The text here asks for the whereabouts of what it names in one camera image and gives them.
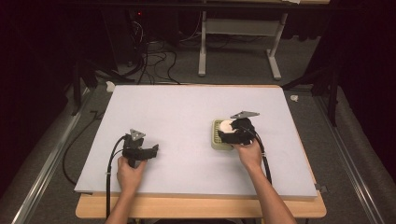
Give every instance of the white object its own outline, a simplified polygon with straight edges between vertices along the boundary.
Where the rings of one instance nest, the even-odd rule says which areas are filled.
[[[291,95],[290,99],[294,102],[298,102],[298,95]]]
[[[219,130],[221,130],[224,133],[234,133],[235,130],[233,130],[233,127],[231,127],[232,122],[233,121],[230,119],[226,119],[226,120],[222,121],[219,126]]]
[[[215,150],[233,150],[233,146],[230,144],[222,143],[221,138],[219,137],[218,130],[220,130],[220,124],[224,120],[215,119],[212,123],[212,143],[211,146]]]
[[[111,150],[133,128],[146,134],[143,148],[160,145],[157,158],[148,161],[139,193],[256,195],[237,151],[211,147],[213,119],[244,110],[260,113],[250,120],[262,138],[276,191],[288,199],[317,197],[279,87],[117,86],[75,191],[106,191]],[[119,192],[117,157],[112,166],[111,191]]]
[[[114,85],[114,83],[112,83],[111,81],[107,81],[106,84],[107,84],[107,88],[106,88],[107,92],[113,92],[114,89],[116,88],[116,85]]]

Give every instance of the table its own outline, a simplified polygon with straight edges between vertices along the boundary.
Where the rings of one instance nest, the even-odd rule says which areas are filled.
[[[300,2],[301,4],[322,4],[327,5],[330,0],[222,0],[221,2],[254,2],[254,3],[278,3],[290,4],[290,2]],[[267,35],[274,37],[274,44],[271,49],[267,49],[266,56],[271,67],[271,71],[275,80],[280,80],[281,75],[276,63],[276,50],[279,45],[280,37],[286,24],[288,13],[282,13],[279,21],[241,21],[241,20],[224,20],[224,19],[208,19],[206,11],[202,12],[202,31],[201,31],[201,49],[199,56],[198,76],[206,75],[206,34],[227,34],[227,35]]]

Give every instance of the person's right hand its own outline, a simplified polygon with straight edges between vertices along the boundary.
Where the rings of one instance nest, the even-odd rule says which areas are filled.
[[[147,161],[141,161],[136,168],[128,164],[128,159],[121,156],[118,160],[119,170],[117,179],[119,180],[121,191],[123,193],[134,194],[142,180],[143,171]]]
[[[239,159],[248,171],[262,168],[262,151],[256,139],[250,145],[233,145],[239,153]]]

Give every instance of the finger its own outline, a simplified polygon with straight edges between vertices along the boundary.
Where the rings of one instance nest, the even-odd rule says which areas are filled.
[[[139,165],[136,167],[137,170],[144,170],[148,161],[141,161]]]
[[[236,148],[236,149],[239,149],[239,148],[241,147],[240,144],[231,144],[231,146],[233,146],[233,147]]]
[[[121,167],[122,165],[122,157],[119,157],[119,159],[117,160],[117,164],[119,167]]]

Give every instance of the desk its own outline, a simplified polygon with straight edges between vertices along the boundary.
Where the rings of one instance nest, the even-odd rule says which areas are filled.
[[[76,187],[77,191],[91,190],[94,192],[93,195],[83,194],[81,196],[77,208],[79,217],[105,216],[105,194],[99,192],[103,192],[103,188],[101,188],[103,183],[100,183],[98,187],[95,187],[93,183],[95,179],[100,182],[105,177],[101,173],[100,164],[103,163],[101,159],[105,161],[106,157],[103,156],[103,151],[98,151],[97,148],[114,144],[112,143],[112,138],[117,138],[118,134],[124,132],[124,129],[128,127],[136,128],[141,125],[147,128],[148,139],[156,137],[156,141],[161,141],[159,151],[161,154],[154,159],[156,161],[149,163],[152,166],[145,171],[147,172],[146,178],[139,189],[142,194],[134,202],[131,217],[260,217],[260,205],[254,196],[248,196],[255,193],[251,194],[251,191],[249,191],[250,182],[246,181],[247,174],[241,172],[241,169],[238,168],[241,164],[237,154],[233,154],[235,151],[220,153],[210,148],[210,120],[213,119],[214,115],[218,116],[224,112],[228,113],[230,108],[239,108],[239,106],[252,106],[255,109],[254,111],[261,113],[259,116],[261,119],[257,117],[255,119],[258,123],[255,125],[256,130],[261,133],[264,146],[266,147],[271,172],[273,173],[274,187],[281,196],[293,198],[292,200],[286,200],[292,213],[296,217],[322,217],[326,214],[323,201],[318,192],[315,191],[315,188],[313,188],[315,178],[295,130],[283,91],[279,87],[130,86],[117,88],[113,93],[113,97],[117,97],[117,100],[109,103],[109,108],[92,144],[89,159],[86,166],[84,166]],[[249,96],[251,100],[247,101],[244,97],[240,97],[241,95],[244,97]],[[168,107],[159,114],[158,107],[164,108],[161,105],[163,101],[168,102],[166,104]],[[122,110],[120,110],[119,102],[124,103]],[[154,102],[159,104],[157,109],[149,107]],[[145,107],[143,110],[139,109],[142,103]],[[137,115],[130,113],[131,106]],[[183,130],[179,129],[180,126],[177,125],[180,122],[184,124],[182,117],[197,119],[196,123],[191,122],[187,126],[188,130],[198,130],[197,133],[194,131],[186,132],[186,127]],[[153,123],[157,124],[158,122],[161,122],[161,125],[153,125]],[[111,127],[116,128],[105,130],[107,124],[111,124]],[[172,127],[169,126],[177,126],[177,128],[172,130]],[[169,137],[163,130],[176,136],[170,135],[171,137]],[[285,141],[280,140],[282,138],[287,139],[288,143],[285,144]],[[175,152],[176,154],[181,154],[181,158],[184,160],[176,158],[176,160],[172,161],[172,166],[167,165],[171,162],[172,157],[175,157]],[[183,169],[175,170],[174,167],[179,167],[175,164],[175,161],[180,162],[180,165],[184,165]],[[204,167],[204,169],[199,169],[200,171],[197,172],[197,169],[194,169],[197,166]],[[222,170],[224,167],[228,172],[223,170],[219,173],[218,170]],[[191,169],[194,170],[192,180],[190,176],[186,175],[189,174],[188,171]],[[163,170],[166,171],[166,174],[172,174],[172,176],[164,177],[164,175],[158,173]],[[213,177],[202,178],[202,176],[207,176],[207,174],[221,176],[224,180],[219,181]],[[199,185],[191,184],[191,181],[192,183],[199,183],[197,180],[206,181],[201,181],[205,183],[200,183]],[[228,189],[219,188],[224,182],[226,186],[231,187]],[[117,186],[114,185],[113,187],[112,189],[117,191]],[[117,195],[117,193],[113,194],[112,198],[117,199]]]
[[[290,4],[290,2],[300,2],[301,4],[329,4],[330,0],[222,0],[221,2],[254,2],[254,3],[278,3]],[[286,24],[288,13],[282,13],[279,21],[240,21],[240,20],[219,20],[208,19],[206,11],[202,12],[202,31],[201,31],[201,49],[199,56],[198,76],[206,75],[206,34],[227,34],[227,35],[267,35],[273,36],[274,44],[271,49],[266,50],[266,56],[271,67],[275,80],[280,80],[281,75],[276,63],[276,50]]]

